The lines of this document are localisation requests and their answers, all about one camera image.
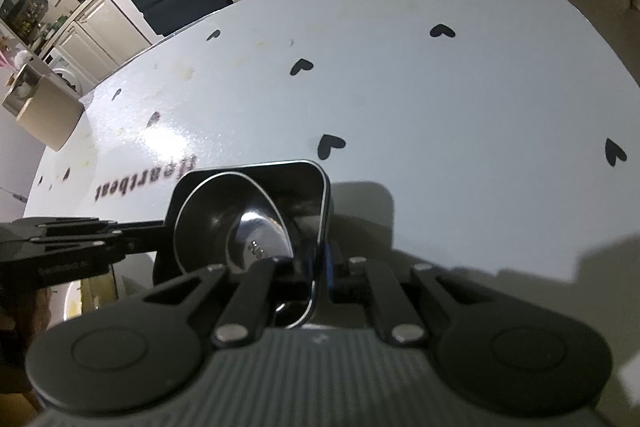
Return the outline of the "oval stainless steel bowl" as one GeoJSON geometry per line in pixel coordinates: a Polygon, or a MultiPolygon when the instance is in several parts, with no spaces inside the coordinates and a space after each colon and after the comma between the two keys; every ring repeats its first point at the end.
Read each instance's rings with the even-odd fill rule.
{"type": "Polygon", "coordinates": [[[240,274],[265,259],[291,259],[285,220],[267,192],[244,173],[213,174],[178,212],[174,251],[183,272],[224,265],[240,274]]]}

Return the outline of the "beige canister with steel lid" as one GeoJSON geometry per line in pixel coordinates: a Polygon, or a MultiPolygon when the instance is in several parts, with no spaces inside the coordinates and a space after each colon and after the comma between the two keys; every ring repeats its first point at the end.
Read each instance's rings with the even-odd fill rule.
{"type": "Polygon", "coordinates": [[[8,87],[2,106],[17,124],[51,150],[61,150],[85,112],[79,98],[30,64],[14,72],[8,87]]]}

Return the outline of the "white floral scalloped bowl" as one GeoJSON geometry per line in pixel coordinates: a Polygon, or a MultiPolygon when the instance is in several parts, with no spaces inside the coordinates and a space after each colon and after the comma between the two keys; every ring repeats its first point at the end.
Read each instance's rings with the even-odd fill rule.
{"type": "Polygon", "coordinates": [[[117,300],[117,287],[112,273],[73,281],[68,285],[63,307],[63,320],[100,309],[117,300]]]}

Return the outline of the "white kitchen cabinets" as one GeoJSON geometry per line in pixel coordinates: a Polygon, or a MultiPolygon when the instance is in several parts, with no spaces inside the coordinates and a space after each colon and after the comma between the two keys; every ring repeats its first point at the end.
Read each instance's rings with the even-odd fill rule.
{"type": "Polygon", "coordinates": [[[32,50],[83,96],[149,46],[112,0],[85,0],[58,29],[40,35],[32,50]]]}

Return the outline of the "rectangular steel tray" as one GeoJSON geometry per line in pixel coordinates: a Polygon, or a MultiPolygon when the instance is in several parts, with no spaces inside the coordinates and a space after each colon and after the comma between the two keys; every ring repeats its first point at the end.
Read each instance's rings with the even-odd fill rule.
{"type": "MultiPolygon", "coordinates": [[[[310,160],[270,162],[270,164],[200,169],[185,174],[176,185],[168,206],[165,225],[174,229],[178,212],[186,198],[213,174],[236,171],[257,182],[272,198],[291,235],[294,254],[300,243],[312,239],[326,241],[326,230],[333,209],[331,183],[326,173],[310,160]]],[[[184,274],[176,260],[174,239],[156,253],[152,281],[165,283],[184,274]]]]}

